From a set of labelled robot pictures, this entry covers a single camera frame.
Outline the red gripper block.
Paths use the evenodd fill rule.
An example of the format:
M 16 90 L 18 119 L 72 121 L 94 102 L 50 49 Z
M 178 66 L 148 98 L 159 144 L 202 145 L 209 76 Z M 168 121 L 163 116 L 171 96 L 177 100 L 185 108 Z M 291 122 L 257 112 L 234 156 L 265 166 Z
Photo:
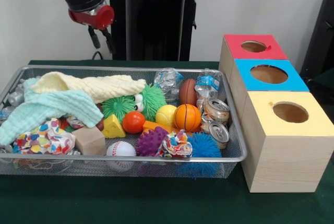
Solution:
M 101 47 L 98 36 L 96 35 L 94 29 L 102 30 L 102 34 L 106 38 L 106 44 L 108 46 L 110 53 L 115 53 L 115 46 L 111 34 L 106 29 L 114 22 L 114 9 L 106 4 L 102 4 L 90 11 L 72 11 L 68 10 L 69 16 L 72 21 L 91 26 L 88 27 L 88 32 L 92 43 L 96 49 Z

